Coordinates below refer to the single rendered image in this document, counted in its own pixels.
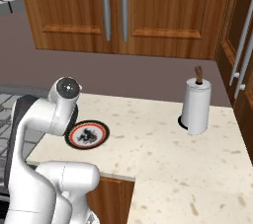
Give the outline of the grey extractor hood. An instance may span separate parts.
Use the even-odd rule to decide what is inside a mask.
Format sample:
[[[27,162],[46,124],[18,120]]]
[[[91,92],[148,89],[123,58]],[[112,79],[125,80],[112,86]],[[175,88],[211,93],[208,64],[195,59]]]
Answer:
[[[11,15],[24,9],[24,0],[0,0],[0,16]]]

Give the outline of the white paper towel roll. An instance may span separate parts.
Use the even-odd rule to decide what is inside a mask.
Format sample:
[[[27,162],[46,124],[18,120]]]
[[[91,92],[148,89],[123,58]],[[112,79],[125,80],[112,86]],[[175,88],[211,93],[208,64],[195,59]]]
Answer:
[[[181,114],[181,123],[190,135],[204,133],[208,128],[211,103],[211,83],[203,80],[197,83],[196,78],[186,82],[186,93]]]

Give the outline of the black paper towel holder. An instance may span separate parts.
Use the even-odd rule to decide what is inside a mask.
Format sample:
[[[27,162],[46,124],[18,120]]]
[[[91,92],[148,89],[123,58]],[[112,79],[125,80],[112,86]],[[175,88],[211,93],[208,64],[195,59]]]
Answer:
[[[178,118],[179,124],[188,130],[190,124],[197,124],[200,118],[197,115],[197,108],[201,102],[201,93],[204,89],[203,69],[195,67],[196,76],[186,82],[186,93],[182,108],[182,114]]]

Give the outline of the wooden base cupboard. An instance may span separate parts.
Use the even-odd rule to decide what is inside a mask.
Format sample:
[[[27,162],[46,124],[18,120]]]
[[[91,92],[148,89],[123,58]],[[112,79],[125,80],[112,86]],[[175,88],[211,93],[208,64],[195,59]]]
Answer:
[[[87,194],[87,202],[100,224],[127,224],[134,182],[101,177]]]

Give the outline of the grey hob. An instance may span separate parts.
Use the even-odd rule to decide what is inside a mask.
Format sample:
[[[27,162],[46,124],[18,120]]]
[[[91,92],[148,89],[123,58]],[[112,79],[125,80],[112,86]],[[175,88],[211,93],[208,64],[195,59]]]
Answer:
[[[0,94],[0,188],[4,187],[5,163],[8,141],[11,134],[11,111],[19,96]],[[27,129],[23,148],[23,159],[26,160],[43,138],[43,133]]]

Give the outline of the wooden wall cupboard door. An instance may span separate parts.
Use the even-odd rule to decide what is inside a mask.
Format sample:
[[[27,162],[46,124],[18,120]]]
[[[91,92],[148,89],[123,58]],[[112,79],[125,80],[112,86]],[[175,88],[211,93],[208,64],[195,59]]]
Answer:
[[[111,41],[106,41],[103,0],[25,0],[37,49],[116,53],[117,0],[110,0]]]
[[[127,42],[117,3],[120,53],[214,59],[227,0],[128,0]]]

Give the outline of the black rimmed patterned plate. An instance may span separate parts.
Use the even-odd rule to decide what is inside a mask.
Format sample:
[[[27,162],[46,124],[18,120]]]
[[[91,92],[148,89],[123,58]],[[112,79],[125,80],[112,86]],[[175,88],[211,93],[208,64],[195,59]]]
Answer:
[[[64,134],[65,142],[74,149],[89,150],[105,143],[110,129],[99,120],[83,120],[73,124]]]

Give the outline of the wooden tall cupboard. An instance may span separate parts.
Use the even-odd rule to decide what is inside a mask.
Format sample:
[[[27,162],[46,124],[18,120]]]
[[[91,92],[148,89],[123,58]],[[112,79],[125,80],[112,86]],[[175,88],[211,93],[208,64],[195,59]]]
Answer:
[[[253,0],[227,0],[215,61],[253,165]]]

